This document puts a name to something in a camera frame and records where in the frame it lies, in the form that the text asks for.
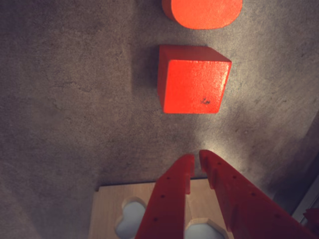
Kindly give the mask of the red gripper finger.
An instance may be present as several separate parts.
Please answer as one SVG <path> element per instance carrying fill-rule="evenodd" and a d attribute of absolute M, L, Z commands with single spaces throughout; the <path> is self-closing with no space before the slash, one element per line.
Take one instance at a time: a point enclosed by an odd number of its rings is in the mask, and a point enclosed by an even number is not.
<path fill-rule="evenodd" d="M 199 158 L 210 188 L 216 193 L 226 229 L 234 238 L 316 238 L 220 156 L 201 150 Z"/>
<path fill-rule="evenodd" d="M 156 181 L 135 238 L 184 238 L 185 197 L 192 176 L 194 155 L 185 154 Z"/>

